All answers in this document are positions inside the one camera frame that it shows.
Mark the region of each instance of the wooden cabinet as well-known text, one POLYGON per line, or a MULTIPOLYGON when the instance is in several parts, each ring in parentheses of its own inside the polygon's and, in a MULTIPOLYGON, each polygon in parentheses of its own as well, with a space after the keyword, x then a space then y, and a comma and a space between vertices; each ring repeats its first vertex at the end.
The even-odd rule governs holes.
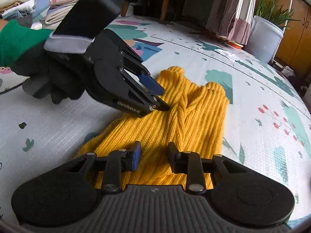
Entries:
MULTIPOLYGON (((284 4, 283 8, 288 8, 290 0, 277 0, 278 5, 284 4)), ((285 30, 284 37, 281 41, 276 57, 284 63, 290 64, 298 48, 302 32, 304 31, 305 22, 308 15, 309 6, 302 0, 293 0, 292 8, 294 9, 293 19, 301 21, 289 21, 285 30)))
POLYGON ((290 67, 302 79, 305 79, 311 71, 311 8, 309 8, 304 31, 290 67))

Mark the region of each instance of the chair leg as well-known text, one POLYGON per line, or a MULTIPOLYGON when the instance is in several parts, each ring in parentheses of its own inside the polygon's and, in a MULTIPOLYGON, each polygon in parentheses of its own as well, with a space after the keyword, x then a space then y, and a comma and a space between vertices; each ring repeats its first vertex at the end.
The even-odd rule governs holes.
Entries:
POLYGON ((169 0, 163 0, 163 3, 162 3, 162 13, 161 13, 161 18, 160 18, 160 21, 162 23, 164 22, 164 19, 165 19, 165 16, 166 16, 166 10, 167 10, 168 4, 169 4, 169 0))
POLYGON ((122 8, 122 11, 121 11, 121 17, 125 17, 126 16, 126 13, 128 11, 128 5, 129 5, 129 2, 124 2, 123 3, 123 8, 122 8))

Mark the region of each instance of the yellow sweater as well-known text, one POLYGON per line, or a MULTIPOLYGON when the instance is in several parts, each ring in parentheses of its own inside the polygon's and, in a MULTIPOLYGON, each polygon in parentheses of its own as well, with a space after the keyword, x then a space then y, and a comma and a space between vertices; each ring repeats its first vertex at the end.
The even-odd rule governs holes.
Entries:
MULTIPOLYGON (((123 188, 127 183, 185 186, 187 176, 173 174, 168 163, 167 145, 171 141, 179 151, 197 152, 203 158, 220 153, 229 103, 223 87, 214 82, 199 87, 176 66, 161 71, 157 81, 165 89, 161 98, 170 105, 169 111, 155 110, 143 118, 125 114, 79 152, 82 155, 94 151, 97 156, 106 156, 140 141, 142 155, 138 170, 122 174, 123 188)), ((211 188, 209 174, 205 180, 206 187, 211 188)), ((99 175, 97 188, 101 182, 99 175)))

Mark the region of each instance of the green sleeve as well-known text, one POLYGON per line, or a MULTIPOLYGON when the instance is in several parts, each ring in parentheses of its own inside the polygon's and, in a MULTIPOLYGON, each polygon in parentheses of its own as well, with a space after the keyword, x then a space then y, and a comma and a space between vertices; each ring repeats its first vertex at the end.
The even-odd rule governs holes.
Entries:
POLYGON ((52 30, 33 30, 20 26, 15 20, 9 21, 0 31, 0 67, 10 67, 28 49, 46 40, 52 30))

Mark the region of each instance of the black circular pad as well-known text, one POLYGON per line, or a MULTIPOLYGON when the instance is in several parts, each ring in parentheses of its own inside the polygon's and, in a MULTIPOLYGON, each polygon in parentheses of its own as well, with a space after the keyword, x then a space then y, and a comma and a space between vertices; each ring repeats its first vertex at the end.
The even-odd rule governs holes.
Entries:
POLYGON ((225 218, 244 226, 285 223, 294 209, 292 193, 261 175, 231 174, 212 191, 211 203, 225 218))
POLYGON ((74 172, 47 172, 21 185, 12 196, 20 222, 34 226, 61 226, 92 212, 98 192, 74 172))

